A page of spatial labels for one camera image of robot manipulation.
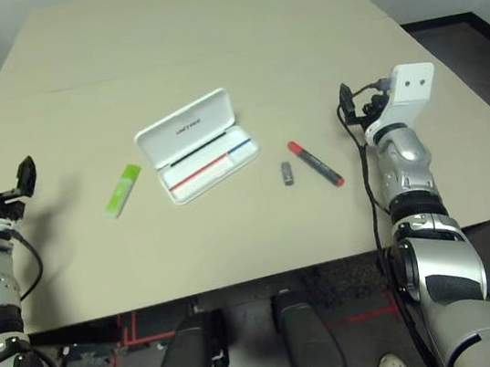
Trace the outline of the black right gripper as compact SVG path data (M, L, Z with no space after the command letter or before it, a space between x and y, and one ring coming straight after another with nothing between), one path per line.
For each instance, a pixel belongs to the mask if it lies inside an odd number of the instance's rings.
M358 117L358 120L363 130L367 130L374 121L377 121L381 117L382 112L389 102L389 97L389 93L386 90L379 91L379 93L372 95L370 101L362 106L363 115ZM345 83L341 83L339 86L339 106L344 114L344 121L347 125L358 122L352 91Z

